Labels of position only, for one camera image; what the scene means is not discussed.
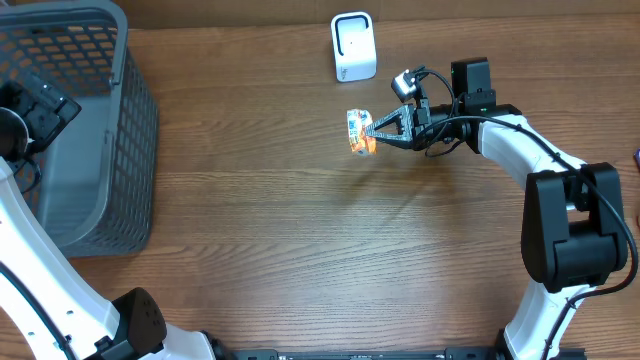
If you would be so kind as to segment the small orange snack packet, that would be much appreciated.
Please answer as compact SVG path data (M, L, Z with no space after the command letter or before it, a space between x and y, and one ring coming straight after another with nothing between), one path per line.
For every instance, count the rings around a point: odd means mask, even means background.
M373 118L367 110L351 109L346 112L348 139L351 151L360 156L375 155L376 140L365 134L366 127L373 123Z

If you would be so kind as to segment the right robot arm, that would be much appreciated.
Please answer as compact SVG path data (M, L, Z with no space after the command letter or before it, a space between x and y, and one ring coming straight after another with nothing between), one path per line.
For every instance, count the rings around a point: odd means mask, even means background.
M513 319L492 347L448 348L447 359L583 359L561 338L582 302L617 293L639 270L638 247L625 222L621 183L609 163L588 164L536 132L511 104L498 104L485 57L454 61L441 81L451 102L433 106L424 66L406 69L391 87L401 107L373 120L349 114L353 149L376 144L428 152L465 144L498 164L524 190L520 249L530 282Z

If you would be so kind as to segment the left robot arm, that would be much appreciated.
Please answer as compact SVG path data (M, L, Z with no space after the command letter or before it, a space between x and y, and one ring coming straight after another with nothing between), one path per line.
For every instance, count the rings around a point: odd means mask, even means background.
M38 359L232 358L204 331L165 322L152 296L134 288L114 301L76 272L37 221L12 163L31 163L81 107L38 79L1 87L1 307Z

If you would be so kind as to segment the red purple pad package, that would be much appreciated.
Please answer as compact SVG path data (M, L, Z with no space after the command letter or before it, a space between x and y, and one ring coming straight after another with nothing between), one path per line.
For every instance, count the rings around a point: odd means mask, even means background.
M634 152L633 159L639 171L640 170L640 150L639 149Z

